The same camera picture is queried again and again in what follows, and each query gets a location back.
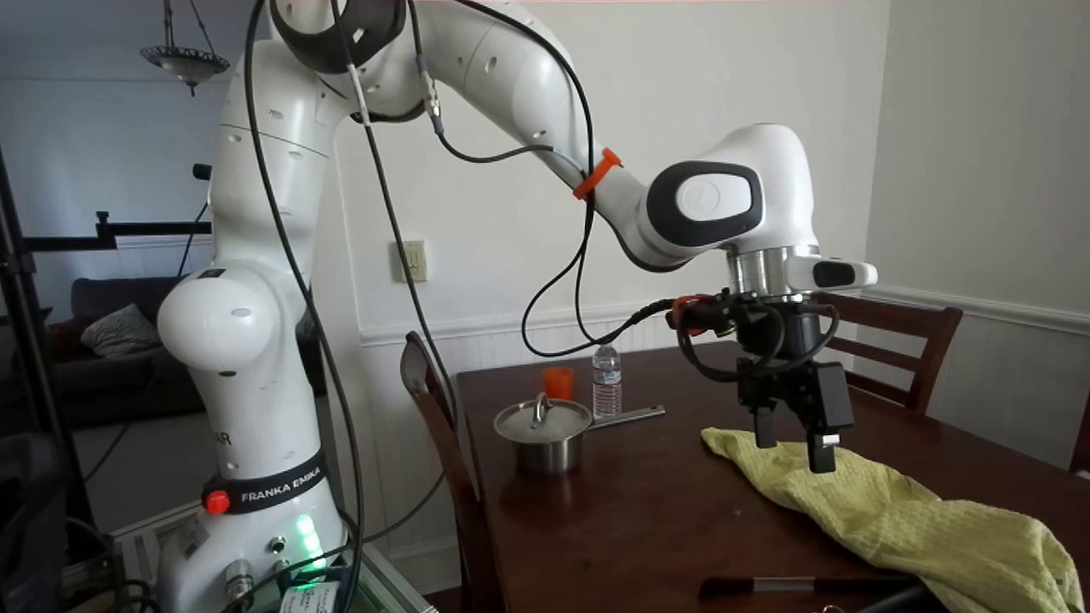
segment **green light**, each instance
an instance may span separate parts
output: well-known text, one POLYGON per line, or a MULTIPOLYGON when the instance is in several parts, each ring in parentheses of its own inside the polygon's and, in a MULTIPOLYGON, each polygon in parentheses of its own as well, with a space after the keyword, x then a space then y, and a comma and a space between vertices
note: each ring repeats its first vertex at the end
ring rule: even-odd
POLYGON ((319 535, 316 535, 316 525, 314 525, 311 514, 300 514, 300 518, 297 518, 297 540, 300 540, 308 560, 324 556, 319 535))

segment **black stand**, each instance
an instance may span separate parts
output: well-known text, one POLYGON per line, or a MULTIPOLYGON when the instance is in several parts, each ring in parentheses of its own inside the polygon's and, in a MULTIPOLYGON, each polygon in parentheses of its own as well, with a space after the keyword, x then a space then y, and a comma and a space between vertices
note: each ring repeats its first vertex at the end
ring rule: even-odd
MULTIPOLYGON (((14 212, 14 198, 11 198, 11 183, 0 157, 0 285, 3 285, 11 330, 16 338, 16 350, 23 360, 23 380, 29 380, 23 381, 29 404, 22 410, 3 405, 0 423, 11 432, 46 432, 55 444, 59 468, 65 474, 69 518, 95 525, 89 496, 83 486, 83 471, 78 471, 73 435, 55 405, 51 369, 46 357, 46 330, 38 317, 41 307, 38 307, 31 271, 36 267, 22 242, 22 225, 16 225, 16 212, 14 212)), ((103 547, 89 533, 78 533, 69 525, 69 560, 76 561, 92 560, 98 556, 98 550, 103 547)))

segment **yellow cloth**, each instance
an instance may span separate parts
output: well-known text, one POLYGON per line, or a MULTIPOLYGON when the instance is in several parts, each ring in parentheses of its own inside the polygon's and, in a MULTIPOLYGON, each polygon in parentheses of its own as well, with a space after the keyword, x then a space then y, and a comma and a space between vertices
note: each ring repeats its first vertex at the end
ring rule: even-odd
POLYGON ((837 449, 834 474, 812 474, 803 444, 761 449, 744 430, 707 430, 703 439, 762 498, 812 514, 870 567, 919 576, 953 613, 1088 613, 1078 561, 1029 514, 944 502, 852 449, 837 449))

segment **ceiling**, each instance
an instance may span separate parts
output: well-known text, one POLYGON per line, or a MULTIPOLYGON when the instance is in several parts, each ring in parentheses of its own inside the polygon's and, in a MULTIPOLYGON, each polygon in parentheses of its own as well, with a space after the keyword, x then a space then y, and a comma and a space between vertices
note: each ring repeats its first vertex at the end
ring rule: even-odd
MULTIPOLYGON (((191 3, 202 12, 215 52, 243 52, 252 0, 172 0, 176 48, 204 48, 191 3)), ((16 52, 163 40, 162 0, 0 0, 0 13, 0 46, 16 52)))

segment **small container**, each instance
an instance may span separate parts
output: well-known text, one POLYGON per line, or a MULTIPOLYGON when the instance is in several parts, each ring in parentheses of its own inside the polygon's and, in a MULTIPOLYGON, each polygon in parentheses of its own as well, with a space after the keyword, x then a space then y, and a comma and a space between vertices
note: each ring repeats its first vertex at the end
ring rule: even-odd
POLYGON ((517 474, 569 474, 581 468, 581 439, 589 430, 589 410, 581 404, 531 404, 499 413, 494 430, 515 447, 517 474))
POLYGON ((574 404, 576 399, 576 369, 574 365, 542 369, 542 389, 547 389, 548 404, 574 404))
POLYGON ((592 421, 618 421, 625 413, 625 372, 612 346, 600 346, 589 357, 589 410, 592 421))

